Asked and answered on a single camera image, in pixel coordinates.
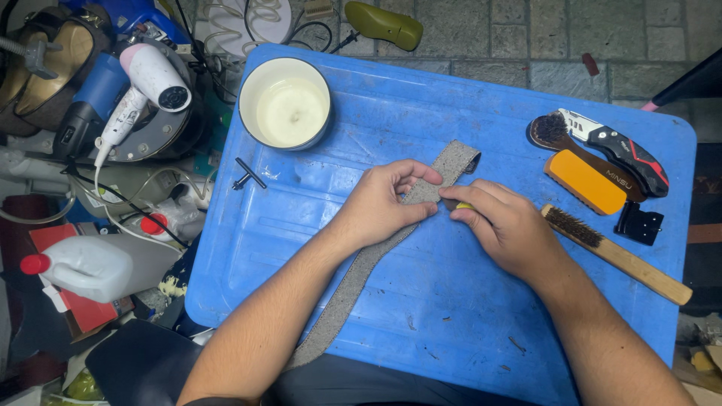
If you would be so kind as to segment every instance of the white bowl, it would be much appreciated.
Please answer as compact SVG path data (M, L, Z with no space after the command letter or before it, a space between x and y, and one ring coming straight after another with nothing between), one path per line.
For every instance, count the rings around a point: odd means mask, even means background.
M258 142L281 150L303 150L329 125L331 92L313 65L276 58L258 65L240 88L238 112Z

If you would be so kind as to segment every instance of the white cream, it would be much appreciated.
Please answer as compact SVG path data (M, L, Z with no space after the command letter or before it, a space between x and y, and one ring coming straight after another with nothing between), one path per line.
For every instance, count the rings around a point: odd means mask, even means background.
M268 144L281 148L303 144L321 130L329 112L323 93L311 81L284 79L264 90L256 120Z

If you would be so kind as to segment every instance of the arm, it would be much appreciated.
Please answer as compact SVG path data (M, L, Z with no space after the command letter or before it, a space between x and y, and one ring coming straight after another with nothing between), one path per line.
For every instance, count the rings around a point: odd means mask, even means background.
M544 302L585 405L694 404L564 251L528 199L482 179L439 194L477 209L457 209L450 217L468 224L497 264L527 282Z
M178 405L203 397L256 402L280 375L341 262L436 213L432 202L399 203L419 178L441 183L441 175L414 160L365 171L334 219L221 324L193 366Z

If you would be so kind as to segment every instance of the man's left hand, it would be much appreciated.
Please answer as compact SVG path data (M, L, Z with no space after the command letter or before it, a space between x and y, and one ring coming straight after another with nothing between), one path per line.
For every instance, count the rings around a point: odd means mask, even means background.
M412 159L364 171L343 207L326 226L354 249L380 243L400 228L435 214L434 202L401 204L401 195L419 179L439 185L441 175L428 165Z

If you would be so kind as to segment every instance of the hand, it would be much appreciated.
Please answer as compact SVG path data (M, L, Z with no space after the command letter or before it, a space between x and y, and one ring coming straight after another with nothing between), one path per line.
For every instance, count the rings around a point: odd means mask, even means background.
M438 172L416 160L397 160L364 171L343 207L326 228L350 243L352 251L386 240L400 228L437 212L434 202L401 204L417 180L439 185Z
M497 265L533 288L553 282L558 272L568 269L565 265L572 259L526 197L484 179L441 188L439 195L474 206L476 211L457 209L449 217L469 225Z

